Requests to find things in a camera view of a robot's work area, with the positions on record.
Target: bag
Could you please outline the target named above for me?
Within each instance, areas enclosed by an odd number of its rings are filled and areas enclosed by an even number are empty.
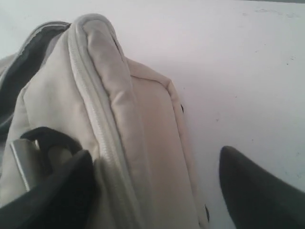
[[[1,63],[2,206],[26,193],[10,143],[45,126],[91,154],[98,195],[86,228],[208,227],[175,88],[124,56],[106,18],[41,25]]]

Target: zipper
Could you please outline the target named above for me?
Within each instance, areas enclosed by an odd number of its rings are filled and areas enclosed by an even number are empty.
[[[116,171],[114,173],[109,171],[106,173],[106,176],[110,177],[110,182],[108,182],[108,184],[111,186],[111,191],[115,192],[114,196],[118,199],[120,204],[120,206],[115,206],[115,208],[122,210],[122,214],[120,214],[121,217],[126,217],[127,222],[123,223],[124,228],[140,229],[143,227],[140,218],[139,205],[125,163],[122,145],[119,141],[120,147],[118,147],[114,142],[111,125],[108,123],[109,120],[107,120],[106,116],[106,112],[109,111],[102,106],[103,98],[98,96],[98,93],[96,92],[96,87],[98,87],[98,90],[102,91],[104,91],[104,88],[102,83],[101,85],[95,85],[94,80],[92,79],[92,77],[100,76],[96,71],[94,74],[90,74],[92,72],[88,70],[86,63],[94,66],[93,62],[89,58],[89,55],[86,56],[88,51],[86,50],[86,53],[84,54],[83,50],[80,50],[78,44],[78,40],[82,38],[81,36],[86,38],[85,32],[82,30],[84,23],[85,22],[82,21],[82,24],[80,22],[72,24],[69,29],[68,47],[73,76],[85,102],[89,120],[99,144],[100,156],[106,158],[109,167],[114,166],[115,170],[118,170],[119,173],[116,174]]]

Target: white floor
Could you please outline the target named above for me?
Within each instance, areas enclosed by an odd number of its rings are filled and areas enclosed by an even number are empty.
[[[0,57],[43,22],[92,12],[113,23],[126,56],[174,81],[211,228],[234,228],[218,181],[224,145],[305,190],[305,4],[2,0]]]

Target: padded fabric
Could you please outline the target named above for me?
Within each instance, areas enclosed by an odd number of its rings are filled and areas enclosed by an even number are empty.
[[[23,88],[4,154],[0,197],[25,192],[9,143],[47,126],[94,160],[98,196],[87,228],[207,228],[172,82],[125,58],[110,22],[77,19]]]

